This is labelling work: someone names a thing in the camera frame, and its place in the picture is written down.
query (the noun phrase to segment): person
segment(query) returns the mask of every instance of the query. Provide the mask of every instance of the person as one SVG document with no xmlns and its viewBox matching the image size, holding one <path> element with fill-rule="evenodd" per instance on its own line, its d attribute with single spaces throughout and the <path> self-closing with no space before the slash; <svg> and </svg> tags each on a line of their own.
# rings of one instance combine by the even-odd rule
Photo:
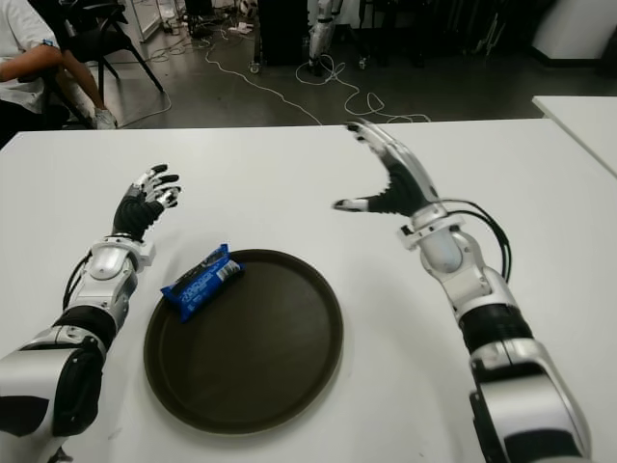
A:
<svg viewBox="0 0 617 463">
<path fill-rule="evenodd" d="M 94 124 L 97 129 L 114 129 L 118 125 L 116 118 L 105 106 L 105 102 L 100 97 L 98 87 L 93 75 L 86 65 L 79 62 L 71 53 L 70 36 L 66 27 L 64 11 L 58 0 L 28 0 L 30 5 L 37 11 L 39 16 L 45 21 L 53 31 L 56 40 L 62 50 L 62 66 L 72 75 L 73 79 L 81 87 L 84 93 L 94 105 Z M 67 80 L 63 74 L 59 74 L 59 82 L 67 97 L 71 98 Z"/>
<path fill-rule="evenodd" d="M 28 2 L 0 0 L 0 148 L 22 130 L 43 130 L 43 83 L 17 79 L 60 66 L 63 56 L 56 38 Z M 52 117 L 58 128 L 62 119 Z"/>
</svg>

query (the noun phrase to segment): white table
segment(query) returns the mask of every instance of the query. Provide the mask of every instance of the white table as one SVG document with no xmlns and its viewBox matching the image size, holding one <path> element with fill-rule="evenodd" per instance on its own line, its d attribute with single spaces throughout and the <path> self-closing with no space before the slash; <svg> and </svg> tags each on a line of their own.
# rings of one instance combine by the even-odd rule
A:
<svg viewBox="0 0 617 463">
<path fill-rule="evenodd" d="M 617 177 L 617 97 L 535 96 L 532 101 Z"/>
<path fill-rule="evenodd" d="M 508 231 L 512 289 L 587 412 L 596 459 L 611 461 L 617 182 L 548 120 L 388 131 L 416 152 L 442 195 L 480 202 Z M 161 162 L 182 175 L 180 207 L 148 233 L 158 256 L 109 356 L 99 418 L 66 445 L 76 463 L 483 461 L 468 353 L 441 288 L 395 237 L 406 221 L 329 209 L 386 182 L 379 161 L 339 127 L 18 136 L 0 152 L 0 356 L 60 314 L 73 264 L 110 230 L 128 183 Z M 489 233 L 475 223 L 466 230 L 499 266 Z M 346 323 L 340 372 L 321 403 L 249 438 L 178 422 L 143 368 L 158 289 L 221 242 L 314 265 Z"/>
</svg>

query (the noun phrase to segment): sneaker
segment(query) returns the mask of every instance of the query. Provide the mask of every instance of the sneaker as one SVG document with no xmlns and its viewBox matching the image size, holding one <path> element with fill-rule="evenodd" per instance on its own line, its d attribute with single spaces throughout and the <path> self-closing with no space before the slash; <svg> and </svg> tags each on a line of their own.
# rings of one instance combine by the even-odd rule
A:
<svg viewBox="0 0 617 463">
<path fill-rule="evenodd" d="M 94 109 L 94 126 L 96 130 L 114 130 L 118 128 L 118 121 L 107 109 Z"/>
</svg>

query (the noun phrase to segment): snack package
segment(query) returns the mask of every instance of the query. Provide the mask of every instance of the snack package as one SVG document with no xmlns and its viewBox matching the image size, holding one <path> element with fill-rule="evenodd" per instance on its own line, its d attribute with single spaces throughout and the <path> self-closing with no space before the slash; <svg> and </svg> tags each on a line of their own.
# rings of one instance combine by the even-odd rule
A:
<svg viewBox="0 0 617 463">
<path fill-rule="evenodd" d="M 211 299 L 228 279 L 243 271 L 244 265 L 231 260 L 228 245 L 222 244 L 173 285 L 162 288 L 161 292 L 179 308 L 180 321 L 184 323 L 204 302 Z"/>
</svg>

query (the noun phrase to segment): robotic arm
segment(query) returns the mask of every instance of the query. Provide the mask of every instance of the robotic arm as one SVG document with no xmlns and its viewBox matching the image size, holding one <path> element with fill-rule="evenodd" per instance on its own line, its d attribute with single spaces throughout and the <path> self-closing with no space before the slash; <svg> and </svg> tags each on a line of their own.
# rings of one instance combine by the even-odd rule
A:
<svg viewBox="0 0 617 463">
<path fill-rule="evenodd" d="M 328 53 L 335 35 L 336 19 L 343 0 L 318 0 L 317 21 L 310 29 L 308 68 L 316 75 L 321 72 L 321 55 Z"/>
<path fill-rule="evenodd" d="M 128 315 L 137 274 L 154 259 L 142 237 L 177 205 L 180 188 L 170 183 L 178 176 L 162 176 L 166 170 L 156 166 L 129 187 L 112 234 L 94 244 L 69 279 L 60 318 L 0 360 L 2 463 L 72 461 L 62 444 L 96 418 L 105 357 Z"/>
<path fill-rule="evenodd" d="M 399 235 L 406 248 L 419 247 L 422 265 L 442 285 L 463 333 L 476 384 L 469 400 L 486 461 L 590 461 L 581 410 L 505 280 L 461 231 L 462 218 L 448 213 L 409 149 L 371 123 L 349 123 L 348 129 L 380 158 L 390 185 L 380 195 L 342 200 L 334 208 L 411 218 Z"/>
</svg>

